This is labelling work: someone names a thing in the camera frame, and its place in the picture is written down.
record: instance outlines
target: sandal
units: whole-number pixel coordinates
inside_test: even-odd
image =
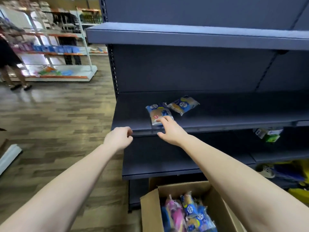
[[[21,87],[21,84],[17,84],[17,85],[9,85],[10,90],[15,90],[18,89],[19,87]]]
[[[32,87],[32,85],[23,85],[23,89],[24,89],[25,91],[31,89],[31,87]]]

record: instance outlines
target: hand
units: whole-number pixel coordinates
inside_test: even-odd
[[[187,132],[180,127],[171,117],[164,116],[160,119],[157,119],[163,124],[165,129],[165,134],[158,132],[158,136],[169,144],[180,146],[184,139],[187,137]]]
[[[106,135],[103,144],[115,148],[116,152],[123,150],[133,141],[132,133],[130,127],[117,127]]]

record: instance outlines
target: wooden floor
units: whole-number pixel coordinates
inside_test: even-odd
[[[108,57],[92,56],[90,82],[33,82],[30,91],[0,83],[0,128],[23,149],[0,176],[0,222],[53,178],[103,143],[116,104]],[[72,231],[141,231],[140,211],[127,214],[123,153],[106,166]]]

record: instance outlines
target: forearm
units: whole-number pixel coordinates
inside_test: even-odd
[[[48,183],[0,227],[4,231],[67,231],[116,150],[101,145]]]
[[[289,220],[302,225],[309,217],[309,210],[287,192],[194,136],[188,135],[181,147],[249,231],[295,230],[295,227],[289,228]]]

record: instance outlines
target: black skirt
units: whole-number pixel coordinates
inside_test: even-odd
[[[23,62],[18,58],[6,40],[0,37],[0,68],[4,68],[4,66],[16,67],[20,63]]]

